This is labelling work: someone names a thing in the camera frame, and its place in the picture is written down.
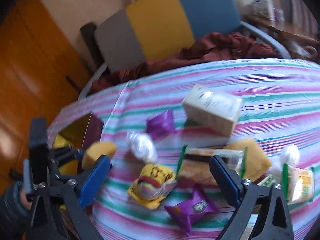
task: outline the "snack packet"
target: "snack packet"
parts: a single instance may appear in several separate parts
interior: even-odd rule
[[[315,187],[313,168],[303,170],[285,163],[282,171],[282,186],[288,204],[312,201]]]
[[[175,206],[164,206],[164,209],[187,236],[192,232],[193,223],[205,214],[219,212],[219,208],[207,197],[199,184],[193,187],[192,199],[182,201]]]
[[[243,151],[229,149],[197,149],[184,146],[180,153],[177,167],[178,179],[191,179],[196,183],[206,185],[217,185],[209,168],[211,157],[219,155],[230,169],[235,170],[239,175],[244,175],[245,161],[243,162]]]
[[[155,163],[158,159],[156,147],[146,133],[127,133],[127,144],[133,155],[144,163]]]
[[[171,109],[152,119],[147,119],[147,133],[150,134],[154,141],[158,138],[165,137],[169,133],[176,132],[173,121],[173,111]]]
[[[176,175],[172,169],[149,163],[142,168],[139,178],[127,192],[139,204],[156,209],[176,184]]]
[[[271,187],[275,182],[276,182],[275,178],[272,175],[268,175],[262,181],[260,181],[257,185]]]

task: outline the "cardboard box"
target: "cardboard box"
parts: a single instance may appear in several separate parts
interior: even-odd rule
[[[189,119],[224,136],[230,136],[238,121],[242,99],[195,85],[182,105]]]

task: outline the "plastic wrapper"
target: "plastic wrapper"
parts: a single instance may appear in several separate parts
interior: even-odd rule
[[[127,144],[133,155],[144,163],[155,163],[158,159],[151,137],[146,133],[127,133]]]
[[[315,175],[313,168],[303,170],[284,164],[282,186],[288,204],[312,201],[314,197]]]
[[[300,160],[300,152],[296,145],[290,144],[285,146],[280,156],[272,158],[272,165],[268,170],[268,174],[272,175],[276,182],[282,182],[282,168],[285,163],[291,167],[296,167]]]
[[[184,146],[178,161],[177,177],[178,179],[191,179],[200,184],[217,185],[210,172],[210,158],[219,155],[230,169],[236,170],[241,175],[244,152],[228,149],[197,149]]]
[[[291,167],[296,167],[300,160],[300,152],[295,144],[285,146],[280,155],[282,165],[287,163]]]
[[[153,140],[163,138],[169,133],[176,133],[171,109],[163,112],[155,118],[147,120],[147,132]]]
[[[205,214],[218,213],[219,208],[204,193],[199,184],[195,184],[192,199],[185,200],[175,206],[164,206],[177,225],[189,236],[192,232],[192,224]]]
[[[171,168],[149,163],[143,167],[139,178],[127,192],[141,205],[156,209],[176,184],[176,175]]]

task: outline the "white box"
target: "white box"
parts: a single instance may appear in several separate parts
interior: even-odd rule
[[[275,12],[272,0],[254,0],[254,14],[268,18],[270,21],[275,21]]]
[[[195,85],[182,105],[189,119],[230,136],[238,121],[242,99]]]

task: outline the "candy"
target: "candy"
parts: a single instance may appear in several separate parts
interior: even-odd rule
[[[139,178],[132,183],[127,192],[139,204],[156,209],[160,201],[176,186],[175,178],[174,171],[169,167],[149,163],[143,167]]]
[[[177,225],[189,236],[192,232],[192,224],[205,214],[218,213],[219,209],[213,200],[209,199],[199,184],[195,184],[192,199],[182,201],[175,206],[165,206]]]
[[[147,132],[153,140],[163,138],[169,133],[176,133],[173,122],[173,112],[171,109],[162,114],[147,120]]]

